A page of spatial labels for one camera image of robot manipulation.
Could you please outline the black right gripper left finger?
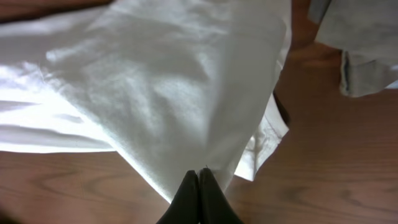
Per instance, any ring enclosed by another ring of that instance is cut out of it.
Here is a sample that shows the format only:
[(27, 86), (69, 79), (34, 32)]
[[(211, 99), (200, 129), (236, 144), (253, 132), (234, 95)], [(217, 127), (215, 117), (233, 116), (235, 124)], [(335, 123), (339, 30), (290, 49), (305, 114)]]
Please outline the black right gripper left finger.
[(198, 177), (194, 170), (185, 174), (174, 199), (157, 224), (198, 224)]

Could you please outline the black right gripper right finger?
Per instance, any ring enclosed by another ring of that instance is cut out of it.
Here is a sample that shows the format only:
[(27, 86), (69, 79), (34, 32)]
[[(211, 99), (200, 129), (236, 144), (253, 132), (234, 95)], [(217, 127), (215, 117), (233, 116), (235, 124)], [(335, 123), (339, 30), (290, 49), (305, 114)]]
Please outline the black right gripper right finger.
[(243, 224), (229, 205), (212, 171), (203, 168), (199, 172), (199, 189), (202, 224)]

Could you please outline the white t-shirt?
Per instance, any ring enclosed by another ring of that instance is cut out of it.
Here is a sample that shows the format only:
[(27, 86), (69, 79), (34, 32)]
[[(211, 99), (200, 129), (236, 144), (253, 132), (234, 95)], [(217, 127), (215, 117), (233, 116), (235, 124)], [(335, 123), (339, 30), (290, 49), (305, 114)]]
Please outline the white t-shirt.
[(288, 132), (290, 1), (115, 1), (1, 26), (1, 149), (118, 152), (171, 201), (253, 180)]

